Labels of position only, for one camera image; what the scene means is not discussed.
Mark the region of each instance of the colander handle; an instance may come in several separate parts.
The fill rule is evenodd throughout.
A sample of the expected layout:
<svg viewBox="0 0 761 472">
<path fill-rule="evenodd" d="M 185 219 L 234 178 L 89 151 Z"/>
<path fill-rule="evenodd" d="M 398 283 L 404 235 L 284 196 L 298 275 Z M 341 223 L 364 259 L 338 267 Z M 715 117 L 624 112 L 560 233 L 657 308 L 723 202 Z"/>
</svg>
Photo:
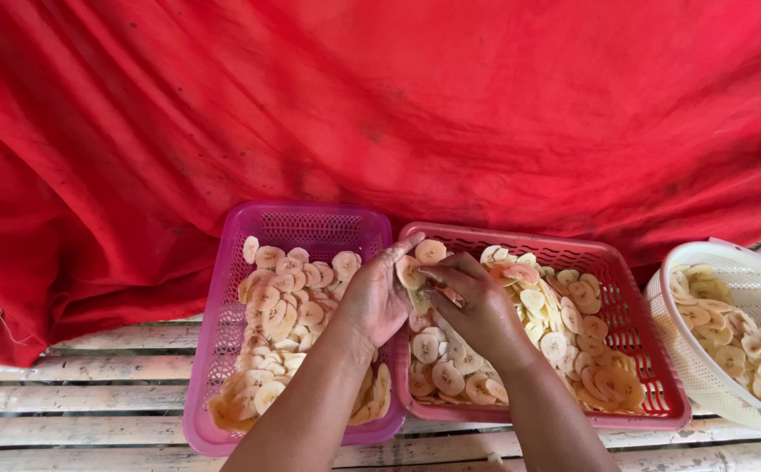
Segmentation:
<svg viewBox="0 0 761 472">
<path fill-rule="evenodd" d="M 761 254 L 760 253 L 757 253 L 755 251 L 751 251 L 751 250 L 745 248 L 744 246 L 739 246 L 736 243 L 732 243 L 730 241 L 725 241 L 723 239 L 718 239 L 718 238 L 710 238 L 710 239 L 708 239 L 708 241 L 710 241 L 711 243 L 721 244 L 722 246 L 727 246 L 729 248 L 733 248 L 733 249 L 741 251 L 743 253 L 748 253 L 750 255 L 756 256 L 759 259 L 761 259 Z"/>
</svg>

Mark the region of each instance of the white plastic colander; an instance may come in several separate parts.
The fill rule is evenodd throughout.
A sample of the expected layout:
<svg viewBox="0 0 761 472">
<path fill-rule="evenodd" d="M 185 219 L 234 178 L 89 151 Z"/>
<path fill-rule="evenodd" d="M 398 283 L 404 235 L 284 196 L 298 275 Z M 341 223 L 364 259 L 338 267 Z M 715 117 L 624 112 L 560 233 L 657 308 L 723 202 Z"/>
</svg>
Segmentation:
<svg viewBox="0 0 761 472">
<path fill-rule="evenodd" d="M 730 287 L 736 306 L 761 326 L 761 256 L 723 241 L 682 244 L 646 287 L 651 316 L 687 395 L 717 415 L 761 429 L 761 401 L 725 374 L 683 324 L 668 289 L 671 269 L 681 264 L 712 266 L 716 278 Z"/>
</svg>

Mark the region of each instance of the hand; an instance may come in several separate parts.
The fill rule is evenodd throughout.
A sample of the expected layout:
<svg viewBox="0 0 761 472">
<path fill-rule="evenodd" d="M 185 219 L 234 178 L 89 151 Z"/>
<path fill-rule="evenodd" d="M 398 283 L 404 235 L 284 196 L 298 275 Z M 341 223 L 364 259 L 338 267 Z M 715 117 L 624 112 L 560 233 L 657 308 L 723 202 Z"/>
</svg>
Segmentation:
<svg viewBox="0 0 761 472">
<path fill-rule="evenodd" d="M 438 313 L 448 320 L 494 369 L 523 370 L 538 357 L 504 288 L 469 253 L 455 253 L 438 265 L 418 269 L 464 299 L 456 306 L 436 288 L 422 289 Z"/>
<path fill-rule="evenodd" d="M 333 320 L 348 322 L 372 349 L 388 341 L 412 309 L 407 289 L 395 275 L 395 262 L 423 240 L 424 233 L 411 234 L 360 267 L 348 284 Z"/>
</svg>

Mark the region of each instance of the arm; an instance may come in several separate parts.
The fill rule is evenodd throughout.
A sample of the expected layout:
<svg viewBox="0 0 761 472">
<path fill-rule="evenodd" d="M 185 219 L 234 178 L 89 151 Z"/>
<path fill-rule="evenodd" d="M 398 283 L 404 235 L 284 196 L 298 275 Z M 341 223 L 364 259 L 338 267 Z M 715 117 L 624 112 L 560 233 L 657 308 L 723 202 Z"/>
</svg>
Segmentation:
<svg viewBox="0 0 761 472">
<path fill-rule="evenodd" d="M 397 242 L 354 274 L 302 367 L 234 449 L 222 472 L 331 469 L 375 348 L 409 314 L 407 292 L 393 276 L 395 262 L 422 239 L 424 234 L 418 233 Z"/>
<path fill-rule="evenodd" d="M 441 316 L 500 374 L 529 470 L 619 470 L 546 358 L 525 335 L 503 290 L 469 253 L 419 268 L 464 298 L 462 308 L 427 288 Z"/>
</svg>

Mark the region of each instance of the red fabric backdrop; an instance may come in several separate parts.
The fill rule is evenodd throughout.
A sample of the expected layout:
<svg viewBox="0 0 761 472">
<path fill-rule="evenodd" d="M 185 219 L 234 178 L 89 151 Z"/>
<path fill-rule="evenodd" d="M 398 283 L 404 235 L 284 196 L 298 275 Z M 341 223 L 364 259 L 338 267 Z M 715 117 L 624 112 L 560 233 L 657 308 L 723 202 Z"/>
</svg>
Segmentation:
<svg viewBox="0 0 761 472">
<path fill-rule="evenodd" d="M 0 363 L 202 309 L 253 199 L 761 239 L 761 3 L 0 0 Z"/>
</svg>

